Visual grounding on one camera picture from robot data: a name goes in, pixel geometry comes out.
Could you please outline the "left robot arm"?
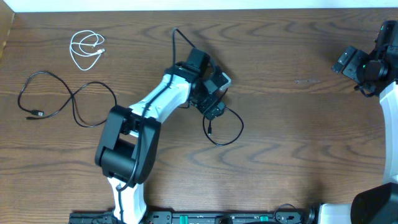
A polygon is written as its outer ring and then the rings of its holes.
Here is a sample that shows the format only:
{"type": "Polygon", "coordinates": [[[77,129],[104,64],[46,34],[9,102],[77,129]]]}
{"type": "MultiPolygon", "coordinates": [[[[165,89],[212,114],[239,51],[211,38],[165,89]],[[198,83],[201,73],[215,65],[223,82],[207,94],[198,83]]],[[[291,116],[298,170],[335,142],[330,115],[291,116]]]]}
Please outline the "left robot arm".
{"type": "Polygon", "coordinates": [[[184,103],[191,103],[209,120],[225,105],[217,91],[231,79],[204,51],[193,48],[184,62],[173,62],[159,85],[144,99],[111,108],[95,154],[95,164],[111,184],[114,223],[140,223],[147,206],[144,182],[155,162],[162,123],[184,103]]]}

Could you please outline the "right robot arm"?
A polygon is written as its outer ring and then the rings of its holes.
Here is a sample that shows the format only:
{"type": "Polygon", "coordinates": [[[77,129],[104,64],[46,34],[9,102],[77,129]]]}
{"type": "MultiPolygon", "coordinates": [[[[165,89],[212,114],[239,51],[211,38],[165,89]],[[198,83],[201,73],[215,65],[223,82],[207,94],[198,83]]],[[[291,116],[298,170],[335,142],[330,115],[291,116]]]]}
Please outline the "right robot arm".
{"type": "Polygon", "coordinates": [[[384,21],[369,53],[349,46],[331,68],[355,82],[366,98],[376,97],[385,128],[385,163],[379,186],[351,203],[322,203],[310,214],[314,223],[397,223],[397,21],[384,21]]]}

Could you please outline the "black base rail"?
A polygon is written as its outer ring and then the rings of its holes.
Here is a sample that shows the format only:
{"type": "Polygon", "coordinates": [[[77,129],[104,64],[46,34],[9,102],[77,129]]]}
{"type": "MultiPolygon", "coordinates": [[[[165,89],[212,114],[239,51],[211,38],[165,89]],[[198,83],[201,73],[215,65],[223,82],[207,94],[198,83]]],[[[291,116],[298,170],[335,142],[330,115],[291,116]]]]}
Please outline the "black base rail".
{"type": "MultiPolygon", "coordinates": [[[[306,223],[305,215],[294,211],[276,213],[176,213],[148,212],[140,224],[219,224],[219,223],[306,223]]],[[[110,212],[71,213],[68,224],[117,224],[110,212]]]]}

